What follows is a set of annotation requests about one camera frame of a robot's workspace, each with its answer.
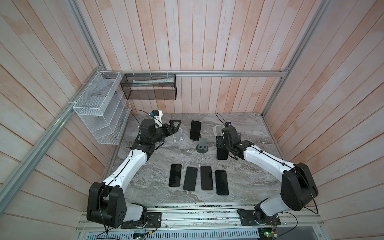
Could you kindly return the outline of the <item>reflective black phone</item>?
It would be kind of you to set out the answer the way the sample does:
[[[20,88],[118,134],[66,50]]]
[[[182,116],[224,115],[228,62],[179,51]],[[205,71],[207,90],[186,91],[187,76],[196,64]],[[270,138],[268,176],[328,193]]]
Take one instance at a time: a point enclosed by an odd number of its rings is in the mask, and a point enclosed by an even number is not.
[[[226,148],[217,148],[216,158],[217,160],[227,160],[228,150]]]

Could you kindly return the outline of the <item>white folding phone stand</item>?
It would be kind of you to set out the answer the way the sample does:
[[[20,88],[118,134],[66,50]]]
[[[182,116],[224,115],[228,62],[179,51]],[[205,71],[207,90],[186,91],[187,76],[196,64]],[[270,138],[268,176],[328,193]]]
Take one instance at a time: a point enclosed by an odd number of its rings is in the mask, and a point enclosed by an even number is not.
[[[178,131],[175,134],[173,134],[173,141],[174,142],[183,141],[183,130],[181,128],[179,128]]]

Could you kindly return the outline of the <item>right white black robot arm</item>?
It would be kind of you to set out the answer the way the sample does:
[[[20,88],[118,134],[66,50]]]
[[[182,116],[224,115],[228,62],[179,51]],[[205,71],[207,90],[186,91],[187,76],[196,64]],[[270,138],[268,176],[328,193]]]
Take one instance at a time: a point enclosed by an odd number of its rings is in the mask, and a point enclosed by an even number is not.
[[[241,159],[264,169],[281,182],[281,191],[255,206],[255,221],[264,225],[267,218],[286,210],[300,211],[315,200],[319,191],[309,167],[293,164],[273,156],[250,141],[243,141],[230,122],[221,129],[221,145],[230,157]]]

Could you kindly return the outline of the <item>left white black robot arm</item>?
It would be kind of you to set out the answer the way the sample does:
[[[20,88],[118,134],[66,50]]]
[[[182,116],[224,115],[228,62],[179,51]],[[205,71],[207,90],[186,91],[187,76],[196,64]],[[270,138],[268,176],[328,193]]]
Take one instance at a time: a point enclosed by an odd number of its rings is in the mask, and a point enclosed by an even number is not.
[[[106,227],[118,228],[126,222],[143,226],[147,223],[147,207],[127,203],[125,191],[137,171],[156,150],[156,143],[178,132],[181,121],[170,120],[156,127],[157,121],[145,119],[140,124],[131,151],[123,163],[101,183],[95,182],[89,190],[87,220]]]

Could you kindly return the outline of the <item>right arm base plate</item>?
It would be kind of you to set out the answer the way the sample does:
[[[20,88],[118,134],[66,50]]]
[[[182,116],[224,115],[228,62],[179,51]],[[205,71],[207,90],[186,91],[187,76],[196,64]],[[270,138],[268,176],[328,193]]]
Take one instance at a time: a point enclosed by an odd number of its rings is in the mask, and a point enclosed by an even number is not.
[[[238,209],[237,213],[242,226],[281,225],[280,217],[277,214],[268,217],[260,211],[245,209]]]

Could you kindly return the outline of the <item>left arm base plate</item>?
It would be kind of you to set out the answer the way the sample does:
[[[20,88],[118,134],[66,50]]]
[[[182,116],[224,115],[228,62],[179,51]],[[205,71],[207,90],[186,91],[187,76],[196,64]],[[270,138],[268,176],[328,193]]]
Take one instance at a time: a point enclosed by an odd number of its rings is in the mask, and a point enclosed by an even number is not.
[[[127,221],[122,223],[121,229],[141,230],[145,228],[159,229],[162,223],[161,212],[149,212],[142,214],[138,221]]]

